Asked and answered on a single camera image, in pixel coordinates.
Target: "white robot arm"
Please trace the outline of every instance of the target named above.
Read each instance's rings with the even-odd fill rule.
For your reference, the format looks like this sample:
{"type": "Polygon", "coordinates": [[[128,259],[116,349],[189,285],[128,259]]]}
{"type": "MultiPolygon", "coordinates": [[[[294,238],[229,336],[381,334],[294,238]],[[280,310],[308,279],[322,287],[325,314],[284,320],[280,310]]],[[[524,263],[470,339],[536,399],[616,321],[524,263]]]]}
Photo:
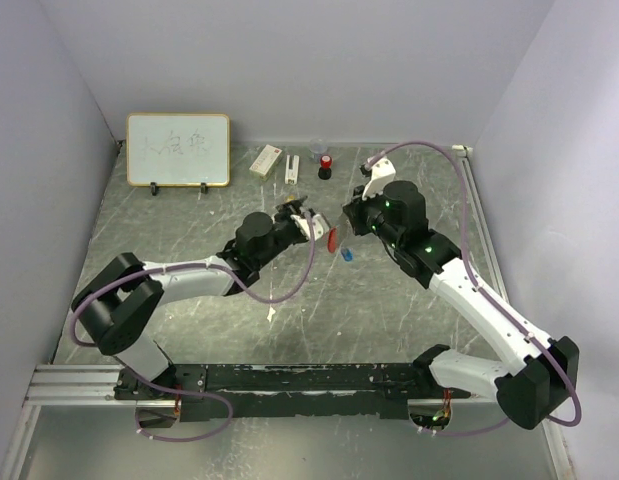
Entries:
{"type": "Polygon", "coordinates": [[[103,355],[116,358],[149,381],[166,381],[160,377],[172,374],[171,361],[143,332],[155,309],[187,298],[242,292],[235,278],[249,287],[272,259],[291,245],[309,241],[309,219],[314,240],[321,238],[329,224],[322,214],[305,208],[304,200],[280,205],[273,218],[263,212],[247,215],[236,237],[203,260],[159,264],[141,262],[133,253],[120,254],[74,298],[72,309],[77,311],[90,296],[125,276],[153,272],[90,298],[79,319],[103,355]],[[192,264],[200,267],[188,268],[192,264]]]}
{"type": "Polygon", "coordinates": [[[506,303],[472,269],[479,282],[475,286],[458,247],[429,228],[422,194],[412,182],[394,179],[395,168],[386,157],[371,170],[363,165],[361,171],[370,180],[356,187],[350,203],[343,207],[354,234],[376,235],[407,275],[458,310],[500,358],[499,362],[490,361],[436,346],[416,362],[421,367],[428,366],[436,384],[497,400],[515,423],[534,428],[569,393],[530,338],[535,337],[553,355],[573,385],[578,347],[568,337],[553,340],[506,303]],[[495,299],[529,333],[523,335],[479,290],[495,299]]]}

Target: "clear cup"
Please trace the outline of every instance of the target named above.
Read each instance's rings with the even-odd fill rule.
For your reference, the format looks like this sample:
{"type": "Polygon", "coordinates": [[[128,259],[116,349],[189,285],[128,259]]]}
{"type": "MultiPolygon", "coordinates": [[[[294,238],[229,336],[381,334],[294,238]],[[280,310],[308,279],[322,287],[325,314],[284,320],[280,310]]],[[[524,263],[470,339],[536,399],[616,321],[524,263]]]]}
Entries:
{"type": "Polygon", "coordinates": [[[327,144],[320,138],[313,138],[309,141],[309,150],[313,154],[313,161],[320,163],[320,158],[327,153],[327,144]]]}

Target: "small bottle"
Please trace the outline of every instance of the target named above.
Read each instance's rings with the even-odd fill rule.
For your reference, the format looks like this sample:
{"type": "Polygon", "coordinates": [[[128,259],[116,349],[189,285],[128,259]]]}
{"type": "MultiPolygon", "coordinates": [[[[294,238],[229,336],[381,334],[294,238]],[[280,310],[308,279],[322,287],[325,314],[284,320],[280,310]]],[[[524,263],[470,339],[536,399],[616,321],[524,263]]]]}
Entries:
{"type": "Polygon", "coordinates": [[[318,177],[321,180],[329,180],[331,178],[331,164],[333,160],[329,155],[320,157],[320,168],[318,169],[318,177]]]}
{"type": "Polygon", "coordinates": [[[345,259],[345,262],[350,262],[351,260],[353,260],[353,254],[351,253],[351,250],[349,250],[347,247],[342,247],[340,249],[340,255],[342,255],[342,258],[345,259]]]}

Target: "white panel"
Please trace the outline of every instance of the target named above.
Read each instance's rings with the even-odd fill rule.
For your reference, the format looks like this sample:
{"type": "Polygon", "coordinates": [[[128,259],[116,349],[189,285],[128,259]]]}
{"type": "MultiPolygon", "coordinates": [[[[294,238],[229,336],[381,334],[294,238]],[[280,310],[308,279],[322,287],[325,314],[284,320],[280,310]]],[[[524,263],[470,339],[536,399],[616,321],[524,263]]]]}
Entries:
{"type": "Polygon", "coordinates": [[[473,144],[552,0],[41,0],[118,139],[134,111],[233,140],[473,144]]]}
{"type": "Polygon", "coordinates": [[[498,391],[495,381],[508,373],[501,362],[463,355],[456,350],[438,355],[429,369],[441,387],[458,388],[494,402],[498,391]]]}
{"type": "Polygon", "coordinates": [[[619,0],[556,2],[475,153],[513,305],[581,349],[578,478],[619,478],[619,0]]]}
{"type": "Polygon", "coordinates": [[[229,118],[225,115],[132,114],[127,119],[131,185],[225,186],[229,118]]]}
{"type": "Polygon", "coordinates": [[[113,153],[38,2],[0,0],[0,465],[60,335],[113,153]]]}

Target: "table surface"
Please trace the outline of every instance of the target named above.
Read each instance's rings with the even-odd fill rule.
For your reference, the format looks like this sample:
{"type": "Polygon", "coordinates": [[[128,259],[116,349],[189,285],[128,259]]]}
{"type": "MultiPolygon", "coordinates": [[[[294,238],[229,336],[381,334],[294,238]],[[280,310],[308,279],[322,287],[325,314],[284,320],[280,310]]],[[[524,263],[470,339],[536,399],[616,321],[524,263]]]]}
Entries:
{"type": "MultiPolygon", "coordinates": [[[[21,480],[557,478],[542,428],[511,423],[474,438],[431,438],[407,421],[372,416],[242,418],[217,437],[173,444],[136,435],[133,410],[44,407],[21,480]]],[[[453,428],[501,418],[493,404],[458,403],[453,428]]],[[[198,435],[219,423],[180,424],[177,434],[198,435]]]]}
{"type": "MultiPolygon", "coordinates": [[[[317,177],[309,151],[298,186],[284,184],[284,165],[265,183],[248,168],[260,147],[232,149],[231,185],[200,195],[192,188],[147,188],[126,183],[124,154],[118,159],[80,277],[81,289],[112,258],[125,251],[142,260],[172,262],[207,257],[234,236],[250,212],[273,212],[285,198],[308,195],[308,205],[332,222],[352,188],[362,184],[358,166],[378,147],[332,148],[333,176],[317,177]]],[[[431,227],[459,241],[459,187],[437,153],[408,149],[390,155],[398,177],[416,182],[428,202],[431,227]]],[[[489,279],[478,229],[471,219],[474,264],[489,279]]],[[[284,304],[269,307],[246,295],[196,298],[156,311],[148,333],[176,363],[408,362],[437,343],[463,353],[495,358],[477,332],[452,308],[406,275],[372,236],[348,243],[353,261],[323,246],[309,281],[284,304]]],[[[288,249],[262,272],[254,286],[280,296],[305,268],[307,246],[288,249]]],[[[95,349],[61,338],[56,363],[100,364],[95,349]]],[[[493,425],[495,404],[454,404],[450,429],[493,425]]],[[[181,424],[194,434],[218,421],[181,424]]],[[[45,407],[36,427],[25,478],[214,479],[314,478],[555,478],[543,430],[511,424],[471,439],[418,436],[407,421],[373,416],[241,418],[218,437],[194,444],[150,442],[134,434],[133,408],[45,407]]]]}
{"type": "MultiPolygon", "coordinates": [[[[249,172],[261,147],[233,146],[231,184],[201,195],[195,188],[148,188],[126,182],[124,151],[116,162],[94,228],[77,290],[121,252],[145,261],[205,258],[234,237],[254,211],[274,212],[287,196],[307,195],[307,205],[336,223],[358,170],[378,146],[332,148],[333,175],[320,180],[305,147],[282,147],[301,156],[299,183],[284,183],[284,162],[266,182],[249,172]]],[[[427,200],[432,228],[459,243],[460,193],[447,160],[434,151],[409,148],[390,155],[397,177],[413,180],[427,200]]],[[[470,219],[472,259],[489,279],[475,219],[470,219]]],[[[341,363],[407,362],[437,343],[462,353],[495,358],[489,345],[443,300],[408,278],[377,238],[352,237],[353,261],[330,254],[321,244],[302,290],[273,306],[246,295],[201,297],[158,309],[146,331],[176,363],[341,363]]],[[[308,247],[289,248],[261,272],[253,289],[278,297],[297,281],[308,247]]],[[[55,363],[112,363],[95,349],[77,348],[62,336],[55,363]]]]}

